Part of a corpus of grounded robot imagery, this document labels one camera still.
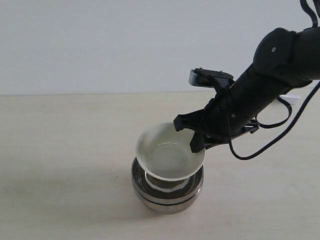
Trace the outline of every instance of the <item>metal bowl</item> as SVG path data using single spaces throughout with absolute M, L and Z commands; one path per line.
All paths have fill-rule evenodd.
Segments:
M 134 192 L 145 206 L 161 214 L 176 214 L 189 208 L 198 198 L 204 182 L 204 168 L 183 180 L 163 181 L 148 175 L 135 158 L 131 178 Z

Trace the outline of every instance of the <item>table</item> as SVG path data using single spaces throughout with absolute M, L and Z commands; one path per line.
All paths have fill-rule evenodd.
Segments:
M 309 91 L 294 93 L 304 99 Z M 212 96 L 0 97 L 0 238 L 319 239 L 320 94 L 293 130 L 262 155 L 240 161 L 226 145 L 208 150 L 203 190 L 186 211 L 157 215 L 135 196 L 131 164 L 141 132 L 203 108 Z M 259 119 L 270 124 L 286 114 L 274 102 Z M 236 139 L 234 148 L 251 154 L 284 128 L 260 129 Z

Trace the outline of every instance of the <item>white ceramic bowl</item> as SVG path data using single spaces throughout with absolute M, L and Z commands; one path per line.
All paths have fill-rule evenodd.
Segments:
M 149 175 L 163 181 L 180 181 L 194 175 L 203 165 L 205 149 L 193 153 L 194 131 L 176 131 L 173 122 L 146 129 L 136 144 L 136 158 Z

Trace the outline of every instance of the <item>white wall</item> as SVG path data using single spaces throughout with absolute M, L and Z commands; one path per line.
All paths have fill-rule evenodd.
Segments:
M 199 91 L 190 69 L 237 78 L 310 26 L 299 0 L 1 0 L 0 95 Z

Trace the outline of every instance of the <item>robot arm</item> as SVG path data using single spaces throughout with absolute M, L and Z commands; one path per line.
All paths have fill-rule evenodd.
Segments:
M 189 83 L 214 88 L 216 96 L 203 109 L 178 115 L 175 129 L 195 131 L 190 143 L 194 153 L 254 133 L 259 129 L 255 117 L 271 102 L 320 79 L 319 56 L 320 27 L 301 32 L 276 28 L 263 38 L 252 64 L 236 81 L 222 71 L 193 69 Z

